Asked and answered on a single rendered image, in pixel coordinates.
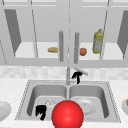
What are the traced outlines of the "small orange round fruit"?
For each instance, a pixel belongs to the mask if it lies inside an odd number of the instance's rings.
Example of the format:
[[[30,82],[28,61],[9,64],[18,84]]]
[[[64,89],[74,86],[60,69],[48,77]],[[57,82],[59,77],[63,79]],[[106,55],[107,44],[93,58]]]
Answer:
[[[87,49],[86,48],[80,48],[80,55],[85,56],[87,54]]]

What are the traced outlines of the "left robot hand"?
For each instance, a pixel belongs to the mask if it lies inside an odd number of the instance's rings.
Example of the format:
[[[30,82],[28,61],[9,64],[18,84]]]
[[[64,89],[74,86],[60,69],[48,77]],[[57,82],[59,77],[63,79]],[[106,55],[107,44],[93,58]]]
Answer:
[[[37,105],[35,110],[35,115],[36,116],[41,115],[40,119],[44,120],[46,116],[46,110],[47,107],[45,105]]]

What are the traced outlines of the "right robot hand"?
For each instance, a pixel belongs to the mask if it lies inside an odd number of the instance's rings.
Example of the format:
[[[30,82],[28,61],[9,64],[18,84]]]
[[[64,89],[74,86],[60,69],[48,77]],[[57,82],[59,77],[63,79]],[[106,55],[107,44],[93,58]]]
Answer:
[[[77,71],[77,72],[74,72],[74,74],[72,75],[72,79],[76,78],[77,79],[77,84],[79,84],[81,76],[82,76],[82,72]]]

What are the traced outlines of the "yellow oil bottle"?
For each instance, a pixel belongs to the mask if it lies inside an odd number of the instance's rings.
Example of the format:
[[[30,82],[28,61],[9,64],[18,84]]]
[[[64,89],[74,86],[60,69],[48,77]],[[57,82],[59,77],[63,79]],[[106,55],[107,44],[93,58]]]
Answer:
[[[93,41],[93,53],[100,54],[101,48],[103,43],[103,32],[99,29],[97,32],[94,33],[94,41]]]

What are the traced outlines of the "white plate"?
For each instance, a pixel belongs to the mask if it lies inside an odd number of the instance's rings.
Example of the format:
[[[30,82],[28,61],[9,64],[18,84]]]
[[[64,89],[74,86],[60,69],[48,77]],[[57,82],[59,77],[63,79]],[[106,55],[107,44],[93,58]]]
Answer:
[[[11,113],[11,105],[8,102],[0,101],[0,121],[6,119]]]
[[[123,100],[121,107],[124,113],[128,115],[128,99]]]
[[[91,115],[96,112],[96,105],[89,99],[79,99],[77,103],[82,108],[85,116]]]

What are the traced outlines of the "white wall cupboard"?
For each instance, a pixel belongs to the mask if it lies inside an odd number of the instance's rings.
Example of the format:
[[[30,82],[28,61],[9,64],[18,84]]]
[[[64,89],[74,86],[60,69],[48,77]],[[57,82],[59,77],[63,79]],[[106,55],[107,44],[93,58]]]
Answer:
[[[128,0],[0,0],[0,43],[9,66],[128,67]]]

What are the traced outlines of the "brown bread loaf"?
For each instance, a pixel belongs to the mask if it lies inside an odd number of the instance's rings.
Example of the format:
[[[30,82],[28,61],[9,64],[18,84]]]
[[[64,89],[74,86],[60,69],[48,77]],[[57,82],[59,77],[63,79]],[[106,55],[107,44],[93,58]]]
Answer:
[[[49,53],[58,53],[58,47],[50,47],[47,51]]]

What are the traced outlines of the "steel double basin sink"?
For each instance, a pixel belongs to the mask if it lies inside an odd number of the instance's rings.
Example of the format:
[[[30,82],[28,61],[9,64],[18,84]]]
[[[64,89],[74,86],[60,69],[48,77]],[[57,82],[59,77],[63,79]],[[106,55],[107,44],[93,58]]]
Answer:
[[[35,115],[37,105],[47,107],[45,121],[51,120],[52,110],[63,100],[89,99],[96,105],[96,112],[85,116],[85,122],[121,122],[110,84],[105,81],[81,81],[67,85],[59,80],[29,80],[27,82],[17,120],[39,120]]]

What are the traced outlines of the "red ball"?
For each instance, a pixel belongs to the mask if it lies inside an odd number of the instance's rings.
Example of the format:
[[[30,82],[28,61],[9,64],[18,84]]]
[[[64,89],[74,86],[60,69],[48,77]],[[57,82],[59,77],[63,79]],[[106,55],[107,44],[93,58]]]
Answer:
[[[83,119],[81,107],[71,100],[58,103],[52,111],[52,123],[55,128],[80,128]]]

